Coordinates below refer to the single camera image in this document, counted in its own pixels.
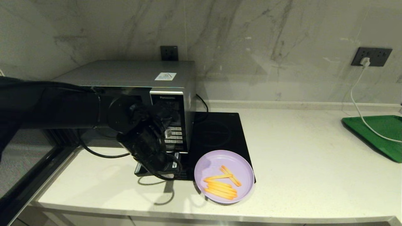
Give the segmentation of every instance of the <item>white countertop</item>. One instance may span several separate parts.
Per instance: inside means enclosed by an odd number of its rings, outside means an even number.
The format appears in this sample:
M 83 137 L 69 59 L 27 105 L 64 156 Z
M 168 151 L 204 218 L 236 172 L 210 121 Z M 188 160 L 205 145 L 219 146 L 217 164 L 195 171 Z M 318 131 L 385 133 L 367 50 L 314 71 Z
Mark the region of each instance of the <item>white countertop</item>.
M 58 210 L 205 220 L 353 223 L 396 216 L 401 221 L 402 164 L 374 152 L 342 126 L 341 118 L 356 112 L 211 111 L 240 114 L 257 180 L 247 200 L 219 205 L 198 194 L 191 181 L 136 177 L 137 163 L 130 156 L 104 159 L 80 151 L 35 203 Z

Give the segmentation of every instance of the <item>microwave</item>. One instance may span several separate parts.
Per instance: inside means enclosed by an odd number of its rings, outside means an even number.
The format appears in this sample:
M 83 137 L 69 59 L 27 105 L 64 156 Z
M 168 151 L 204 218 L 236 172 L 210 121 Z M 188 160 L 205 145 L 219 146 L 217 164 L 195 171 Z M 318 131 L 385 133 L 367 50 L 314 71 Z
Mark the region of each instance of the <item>microwave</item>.
M 188 153 L 196 110 L 195 63 L 187 61 L 108 61 L 78 67 L 56 79 L 86 86 L 112 96 L 130 95 L 145 105 L 163 104 L 173 120 L 160 139 L 167 152 Z M 121 147 L 110 128 L 88 129 L 82 140 L 88 146 Z

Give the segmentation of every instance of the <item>panasonic logo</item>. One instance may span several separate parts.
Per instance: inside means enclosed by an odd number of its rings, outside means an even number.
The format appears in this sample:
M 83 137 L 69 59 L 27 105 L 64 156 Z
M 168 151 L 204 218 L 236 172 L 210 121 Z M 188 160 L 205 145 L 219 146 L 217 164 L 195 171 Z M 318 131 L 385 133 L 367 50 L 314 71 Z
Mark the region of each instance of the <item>panasonic logo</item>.
M 176 99 L 175 97 L 159 97 L 159 98 L 161 98 L 161 99 Z

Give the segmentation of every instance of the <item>black induction cooker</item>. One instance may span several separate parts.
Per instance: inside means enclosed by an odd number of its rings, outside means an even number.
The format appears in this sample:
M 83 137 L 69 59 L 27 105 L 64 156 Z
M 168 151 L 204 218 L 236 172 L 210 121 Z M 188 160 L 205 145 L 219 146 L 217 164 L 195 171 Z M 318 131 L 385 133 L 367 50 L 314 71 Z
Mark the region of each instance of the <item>black induction cooker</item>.
M 242 123 L 238 113 L 196 112 L 188 154 L 172 153 L 179 158 L 183 170 L 175 174 L 176 180 L 194 180 L 197 161 L 214 150 L 228 150 L 242 156 L 251 165 Z M 143 167 L 137 167 L 137 176 L 150 175 Z

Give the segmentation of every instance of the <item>fries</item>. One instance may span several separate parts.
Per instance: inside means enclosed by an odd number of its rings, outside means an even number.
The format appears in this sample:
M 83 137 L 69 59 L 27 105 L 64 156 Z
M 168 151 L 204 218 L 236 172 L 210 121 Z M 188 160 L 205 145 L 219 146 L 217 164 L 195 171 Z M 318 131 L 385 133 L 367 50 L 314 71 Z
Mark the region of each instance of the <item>fries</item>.
M 242 184 L 240 183 L 240 181 L 232 174 L 232 172 L 226 168 L 226 166 L 222 165 L 221 167 L 221 171 L 225 174 L 225 175 L 232 175 L 231 177 L 229 177 L 229 179 L 237 186 L 240 187 Z
M 233 200 L 233 198 L 237 197 L 237 190 L 232 188 L 230 184 L 223 183 L 221 181 L 216 181 L 217 179 L 229 178 L 236 186 L 241 186 L 240 181 L 233 175 L 233 173 L 222 165 L 221 171 L 224 173 L 223 175 L 207 177 L 204 179 L 207 182 L 207 187 L 204 190 L 213 195 L 222 197 L 224 199 Z

